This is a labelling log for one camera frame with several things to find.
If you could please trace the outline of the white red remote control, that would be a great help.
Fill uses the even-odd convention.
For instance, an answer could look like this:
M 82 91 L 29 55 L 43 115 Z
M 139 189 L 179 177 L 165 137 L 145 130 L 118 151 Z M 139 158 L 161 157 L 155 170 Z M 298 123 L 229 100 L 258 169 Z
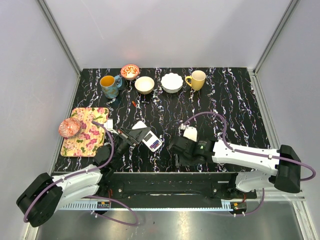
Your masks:
M 142 122 L 138 121 L 132 128 L 135 129 L 142 129 L 146 128 L 147 126 Z M 160 141 L 161 143 L 156 148 L 151 148 L 151 146 L 156 142 Z M 151 150 L 152 152 L 157 151 L 162 146 L 162 141 L 150 130 L 146 136 L 143 138 L 142 142 Z

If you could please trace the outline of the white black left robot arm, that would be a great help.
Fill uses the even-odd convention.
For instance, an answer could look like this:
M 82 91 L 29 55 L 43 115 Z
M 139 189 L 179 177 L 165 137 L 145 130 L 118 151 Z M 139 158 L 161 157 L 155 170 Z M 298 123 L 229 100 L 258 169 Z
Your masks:
M 117 145 L 99 147 L 93 164 L 64 175 L 52 177 L 46 172 L 38 175 L 16 200 L 24 214 L 23 221 L 34 228 L 39 227 L 67 204 L 94 195 L 98 198 L 106 196 L 109 189 L 102 180 L 120 167 L 123 155 L 130 147 L 139 145 L 150 130 L 150 127 L 120 128 Z

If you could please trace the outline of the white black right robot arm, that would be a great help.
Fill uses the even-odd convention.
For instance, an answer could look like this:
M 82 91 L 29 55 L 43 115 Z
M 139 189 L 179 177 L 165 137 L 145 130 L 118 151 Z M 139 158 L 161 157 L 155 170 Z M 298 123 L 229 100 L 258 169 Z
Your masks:
M 280 149 L 261 149 L 225 145 L 221 139 L 193 141 L 185 136 L 177 136 L 170 143 L 169 150 L 186 165 L 213 162 L 253 169 L 251 173 L 238 173 L 228 184 L 227 192 L 233 198 L 265 187 L 275 187 L 292 194 L 300 192 L 301 160 L 289 145 L 283 144 Z

